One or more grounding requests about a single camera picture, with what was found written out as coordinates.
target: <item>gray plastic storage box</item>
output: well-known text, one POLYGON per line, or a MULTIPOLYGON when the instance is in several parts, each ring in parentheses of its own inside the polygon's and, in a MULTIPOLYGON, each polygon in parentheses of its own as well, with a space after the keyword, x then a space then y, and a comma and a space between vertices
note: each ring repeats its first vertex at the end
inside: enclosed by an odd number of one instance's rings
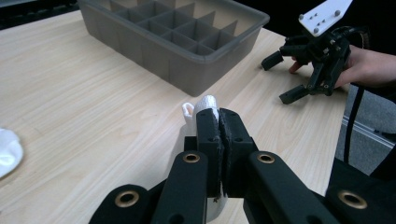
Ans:
POLYGON ((191 96, 239 63, 270 19, 231 0, 78 3, 90 35, 191 96))

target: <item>floor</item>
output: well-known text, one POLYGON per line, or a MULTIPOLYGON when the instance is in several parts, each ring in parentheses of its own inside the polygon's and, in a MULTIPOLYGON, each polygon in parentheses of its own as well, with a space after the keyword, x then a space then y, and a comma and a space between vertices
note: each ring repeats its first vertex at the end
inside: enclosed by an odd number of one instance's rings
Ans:
MULTIPOLYGON (((59 6, 36 9, 35 11, 25 11, 23 15, 6 19, 0 18, 0 30, 46 19, 74 10, 78 10, 78 4, 67 2, 59 6)), ((348 95, 343 125, 340 130, 340 137, 335 155, 338 159, 343 159, 347 120, 356 90, 357 88, 351 87, 348 95)), ((363 95, 352 133, 350 164, 364 173, 370 174, 395 144, 394 135, 393 139, 389 139, 382 133, 396 133, 396 104, 373 95, 370 92, 366 92, 363 95)))

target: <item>person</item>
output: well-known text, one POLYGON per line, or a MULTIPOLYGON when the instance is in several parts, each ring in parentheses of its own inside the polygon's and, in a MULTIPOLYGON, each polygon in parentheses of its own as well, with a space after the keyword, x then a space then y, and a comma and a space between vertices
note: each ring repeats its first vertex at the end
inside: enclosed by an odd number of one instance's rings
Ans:
MULTIPOLYGON (((357 83, 368 88, 396 87, 396 56, 350 45, 351 53, 335 88, 357 83)), ((297 62, 289 72, 295 74, 301 67, 297 62)))
MULTIPOLYGON (((346 67, 336 81, 335 88, 349 83, 358 84, 365 91, 370 91, 396 104, 396 56, 361 49, 353 45, 350 45, 350 50, 346 67)), ((301 65, 295 62, 289 71, 296 74, 300 67, 301 65)), ((396 211, 396 146, 370 175, 334 159, 328 192, 332 189, 348 189, 368 202, 369 209, 374 211, 374 214, 368 213, 365 223, 394 223, 396 218, 394 214, 396 211)))

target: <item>wooden table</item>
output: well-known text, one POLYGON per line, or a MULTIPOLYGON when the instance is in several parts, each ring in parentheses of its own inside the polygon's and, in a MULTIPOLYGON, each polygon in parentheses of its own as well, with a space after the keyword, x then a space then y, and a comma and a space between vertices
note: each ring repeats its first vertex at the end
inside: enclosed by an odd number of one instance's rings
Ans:
MULTIPOLYGON (((327 188, 346 91, 283 105, 278 95, 312 72, 263 71, 284 44, 261 30, 249 55, 200 97, 159 79, 88 35, 79 11, 0 32, 0 127, 24 148, 0 179, 0 223, 88 223, 114 188, 146 189, 181 151, 181 105, 214 95, 244 121, 260 150, 275 152, 313 191, 327 188)), ((229 200, 213 223, 247 223, 229 200)))

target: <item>white object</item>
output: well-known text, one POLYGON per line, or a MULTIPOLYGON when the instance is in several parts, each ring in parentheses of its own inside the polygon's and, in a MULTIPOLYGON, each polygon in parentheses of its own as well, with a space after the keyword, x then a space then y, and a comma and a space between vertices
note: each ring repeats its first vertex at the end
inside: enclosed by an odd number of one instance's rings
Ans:
POLYGON ((0 128, 0 178, 18 166, 22 156, 20 138, 12 131, 0 128))
MULTIPOLYGON (((181 108, 183 111, 184 120, 186 120, 187 136, 196 136, 196 115, 202 110, 212 108, 213 114, 219 122, 218 105, 216 103, 216 98, 212 95, 204 96, 196 105, 185 103, 181 108)), ((212 221, 218 217, 226 202, 227 197, 223 197, 223 193, 221 193, 221 198, 217 199, 216 201, 214 201, 212 198, 208 198, 206 208, 206 222, 212 221)))
POLYGON ((320 36, 344 17, 352 0, 327 0, 300 15, 299 21, 313 36, 320 36))

